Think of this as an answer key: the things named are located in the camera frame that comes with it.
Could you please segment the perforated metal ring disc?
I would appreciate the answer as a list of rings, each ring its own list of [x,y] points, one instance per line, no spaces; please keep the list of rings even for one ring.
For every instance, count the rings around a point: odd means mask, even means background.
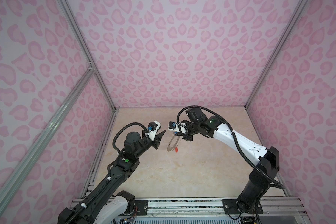
[[[175,148],[178,147],[178,143],[180,139],[181,139],[181,136],[173,135],[170,142],[168,143],[167,151],[168,152],[175,151]]]

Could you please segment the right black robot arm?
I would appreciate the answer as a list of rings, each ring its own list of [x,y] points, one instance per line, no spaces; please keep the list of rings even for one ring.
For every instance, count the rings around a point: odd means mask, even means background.
[[[192,141],[184,139],[180,142],[180,148],[185,147],[186,152],[197,149],[196,162],[202,165],[207,172],[204,174],[208,180],[212,180],[216,187],[211,195],[223,197],[225,194],[233,197],[231,206],[223,208],[229,211],[231,216],[239,216],[255,213],[256,201],[263,196],[282,196],[282,189],[271,188],[270,185],[280,185],[277,180],[279,165],[278,149],[267,148],[261,145],[261,141],[243,107],[213,107],[202,110],[207,120],[215,119],[223,127],[216,127],[207,134],[190,134]],[[252,164],[275,180],[271,182],[256,172],[251,163],[241,156],[236,148],[231,130],[225,127],[224,122],[215,116],[219,114],[230,123],[237,133],[237,143],[244,155]]]

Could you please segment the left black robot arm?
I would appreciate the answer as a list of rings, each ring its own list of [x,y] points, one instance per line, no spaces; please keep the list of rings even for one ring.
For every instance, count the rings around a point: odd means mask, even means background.
[[[107,166],[107,175],[99,185],[73,209],[65,208],[58,216],[59,224],[94,224],[114,192],[136,170],[139,157],[151,147],[158,149],[166,131],[155,135],[153,140],[130,132],[124,141],[124,148],[116,160]]]

